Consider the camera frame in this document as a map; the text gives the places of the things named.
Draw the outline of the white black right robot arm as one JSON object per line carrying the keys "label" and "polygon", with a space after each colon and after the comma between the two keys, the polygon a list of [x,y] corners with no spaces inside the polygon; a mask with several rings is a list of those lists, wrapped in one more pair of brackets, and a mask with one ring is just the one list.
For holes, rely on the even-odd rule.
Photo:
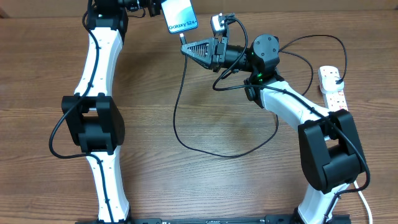
{"label": "white black right robot arm", "polygon": [[266,215],[266,223],[350,223],[349,215],[333,215],[343,194],[364,190],[370,181],[354,119],[349,111],[332,111],[297,93],[281,77],[279,40],[262,34],[251,45],[230,45],[211,37],[188,43],[180,36],[181,53],[217,72],[249,72],[240,86],[248,100],[273,112],[298,133],[301,166],[308,182],[303,201],[291,215]]}

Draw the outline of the blue Galaxy smartphone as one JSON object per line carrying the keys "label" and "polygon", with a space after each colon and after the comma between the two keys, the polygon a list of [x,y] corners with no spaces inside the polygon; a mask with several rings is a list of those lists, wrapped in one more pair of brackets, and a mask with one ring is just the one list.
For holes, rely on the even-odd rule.
{"label": "blue Galaxy smartphone", "polygon": [[161,0],[168,31],[177,34],[198,27],[191,0]]}

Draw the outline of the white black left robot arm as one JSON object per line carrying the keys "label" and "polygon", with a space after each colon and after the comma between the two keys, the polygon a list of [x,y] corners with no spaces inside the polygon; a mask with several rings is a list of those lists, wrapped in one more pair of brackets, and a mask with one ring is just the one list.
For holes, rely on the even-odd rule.
{"label": "white black left robot arm", "polygon": [[114,71],[127,32],[129,15],[142,9],[154,17],[160,1],[88,1],[82,24],[89,36],[88,54],[78,86],[62,98],[63,115],[73,143],[91,168],[98,198],[95,223],[132,223],[121,175],[125,137],[123,117],[112,97]]}

